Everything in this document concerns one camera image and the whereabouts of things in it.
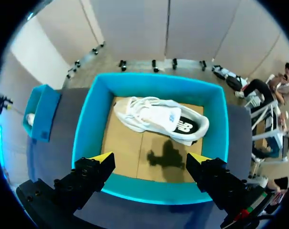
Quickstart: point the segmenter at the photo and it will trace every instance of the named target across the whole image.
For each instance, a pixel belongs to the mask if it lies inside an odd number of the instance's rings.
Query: white object
[[[35,119],[35,114],[29,113],[29,114],[26,115],[26,121],[28,121],[28,124],[29,124],[30,126],[33,126],[33,124],[34,124],[34,119]]]
[[[238,97],[238,98],[240,98],[240,99],[244,99],[245,98],[245,96],[244,96],[244,92],[235,92],[235,96],[236,97]]]
[[[268,178],[266,176],[255,176],[252,179],[247,179],[247,183],[253,186],[261,186],[265,188],[268,185]]]
[[[133,131],[161,133],[186,146],[203,137],[209,128],[207,117],[173,100],[128,97],[117,101],[114,111],[118,119]],[[190,131],[193,125],[183,122],[182,117],[197,123],[198,130]]]

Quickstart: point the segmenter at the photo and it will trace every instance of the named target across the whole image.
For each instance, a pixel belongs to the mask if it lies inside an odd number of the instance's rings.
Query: cardboard bottom
[[[115,174],[157,182],[194,182],[185,168],[187,153],[202,154],[203,139],[192,146],[180,144],[168,136],[145,131],[137,133],[116,117],[113,106],[122,97],[115,97],[108,115],[101,153],[115,155]],[[182,104],[203,114],[203,107]]]

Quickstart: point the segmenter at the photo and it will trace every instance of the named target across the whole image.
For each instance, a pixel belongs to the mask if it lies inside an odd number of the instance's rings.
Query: shoelace
[[[152,105],[150,104],[153,101],[157,101],[159,98],[157,97],[144,97],[142,99],[138,99],[137,97],[131,97],[128,103],[128,116],[135,118],[138,122],[142,123],[143,125],[150,125],[147,122],[144,122],[140,115],[139,111],[143,107],[150,108]]]

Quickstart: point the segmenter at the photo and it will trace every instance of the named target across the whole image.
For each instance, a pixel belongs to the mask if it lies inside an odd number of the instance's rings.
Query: black pants
[[[251,113],[261,109],[262,107],[266,106],[267,104],[274,101],[272,92],[270,91],[268,85],[263,82],[262,80],[255,79],[245,88],[244,96],[247,97],[250,93],[254,90],[258,90],[264,96],[264,102],[260,104],[260,106],[254,107],[251,109]]]

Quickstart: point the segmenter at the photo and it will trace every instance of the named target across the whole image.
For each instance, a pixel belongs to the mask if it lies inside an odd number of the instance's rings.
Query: white wall
[[[54,89],[62,88],[69,65],[50,42],[37,17],[25,23],[10,50],[36,80]]]
[[[171,0],[167,59],[212,60],[242,0]]]
[[[95,35],[95,38],[96,38],[98,44],[103,44],[103,42],[105,40],[104,40],[102,31],[100,29],[100,26],[97,23],[96,16],[95,16],[95,13],[93,11],[90,0],[80,0],[80,2],[83,5],[83,9],[85,11],[85,14],[86,14],[88,20],[89,20],[89,24],[93,30],[93,33]]]
[[[70,65],[98,46],[79,0],[55,0],[36,17],[52,44]]]
[[[164,60],[168,0],[91,0],[115,60]]]
[[[4,166],[13,185],[29,179],[27,167],[28,135],[22,126],[23,114],[33,87],[40,83],[9,52],[4,57],[0,72],[0,93],[13,100],[17,110],[3,110],[0,115],[2,126],[2,150]]]
[[[254,0],[242,0],[215,58],[215,64],[248,76],[270,52],[280,27]]]

